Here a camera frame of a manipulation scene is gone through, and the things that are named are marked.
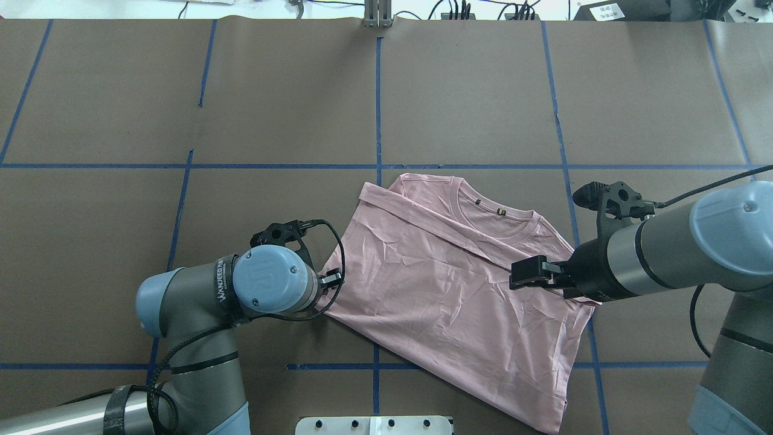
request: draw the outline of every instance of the white label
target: white label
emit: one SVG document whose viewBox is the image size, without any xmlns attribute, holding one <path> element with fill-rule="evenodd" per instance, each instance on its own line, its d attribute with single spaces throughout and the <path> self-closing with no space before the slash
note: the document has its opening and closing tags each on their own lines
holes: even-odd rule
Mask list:
<svg viewBox="0 0 773 435">
<path fill-rule="evenodd" d="M 591 8 L 591 14 L 593 14 L 593 18 L 596 21 L 611 21 L 613 19 L 625 18 L 625 14 L 617 3 Z"/>
</svg>

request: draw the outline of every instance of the pink shirt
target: pink shirt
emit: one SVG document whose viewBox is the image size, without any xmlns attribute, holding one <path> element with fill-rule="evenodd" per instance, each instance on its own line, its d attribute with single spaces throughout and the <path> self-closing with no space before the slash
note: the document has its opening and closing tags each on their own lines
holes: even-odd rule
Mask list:
<svg viewBox="0 0 773 435">
<path fill-rule="evenodd" d="M 557 433 L 592 305 L 509 289 L 512 262 L 571 247 L 535 211 L 459 177 L 366 183 L 342 237 L 346 284 L 328 315 L 511 416 Z M 323 270 L 340 266 L 333 253 Z M 318 306 L 329 300 L 323 298 Z"/>
</svg>

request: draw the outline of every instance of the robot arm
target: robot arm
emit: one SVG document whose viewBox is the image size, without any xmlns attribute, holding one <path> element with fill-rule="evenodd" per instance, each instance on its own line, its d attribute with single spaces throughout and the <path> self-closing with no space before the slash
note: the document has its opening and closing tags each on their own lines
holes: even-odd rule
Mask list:
<svg viewBox="0 0 773 435">
<path fill-rule="evenodd" d="M 704 283 L 733 290 L 690 426 L 700 435 L 773 433 L 773 183 L 718 190 L 657 216 L 658 203 L 622 182 L 588 184 L 573 199 L 597 211 L 598 238 L 566 262 L 513 263 L 510 288 L 599 302 Z"/>
<path fill-rule="evenodd" d="M 228 255 L 146 279 L 137 294 L 138 317 L 142 328 L 166 339 L 170 349 L 149 385 L 125 385 L 110 394 L 0 421 L 0 433 L 249 434 L 233 327 L 258 317 L 287 319 L 279 314 L 309 310 L 329 289 L 338 292 L 344 272 L 334 269 L 317 276 L 301 241 L 317 224 L 329 226 L 326 221 L 272 224 L 253 237 L 252 248 L 241 257 Z M 333 234 L 341 247 L 335 230 Z M 284 246 L 288 241 L 298 241 L 301 248 L 293 252 Z M 327 307 L 310 317 L 289 319 L 307 320 Z M 172 379 L 156 386 L 167 363 Z"/>
</svg>

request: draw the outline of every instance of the shirt neckline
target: shirt neckline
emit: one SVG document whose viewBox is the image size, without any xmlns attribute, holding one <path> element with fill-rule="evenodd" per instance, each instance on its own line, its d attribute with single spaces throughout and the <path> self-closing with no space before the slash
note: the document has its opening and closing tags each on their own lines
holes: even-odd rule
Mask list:
<svg viewBox="0 0 773 435">
<path fill-rule="evenodd" d="M 540 223 L 541 216 L 534 210 L 528 210 L 528 211 L 518 210 L 512 207 L 507 207 L 505 205 L 496 203 L 488 199 L 487 197 L 484 197 L 481 194 L 479 194 L 477 191 L 475 191 L 475 189 L 473 189 L 469 185 L 469 183 L 467 183 L 467 180 L 459 176 L 453 176 L 451 178 L 451 191 L 449 193 L 451 196 L 450 198 L 451 213 L 453 214 L 454 219 L 457 222 L 465 226 L 468 226 L 470 228 L 473 228 L 476 231 L 480 232 L 481 234 L 487 235 L 491 238 L 495 238 L 496 240 L 506 243 L 507 245 L 512 246 L 522 241 L 524 238 L 529 237 L 534 233 L 537 225 Z M 504 238 L 497 237 L 497 235 L 487 234 L 477 229 L 467 219 L 465 214 L 462 213 L 461 207 L 463 206 L 468 207 L 467 203 L 469 203 L 469 206 L 483 208 L 484 210 L 489 211 L 492 214 L 497 214 L 497 210 L 504 211 L 506 213 L 504 215 L 504 218 L 512 219 L 514 221 L 526 222 L 526 227 L 522 228 L 514 235 L 511 235 L 509 237 L 504 237 Z"/>
</svg>

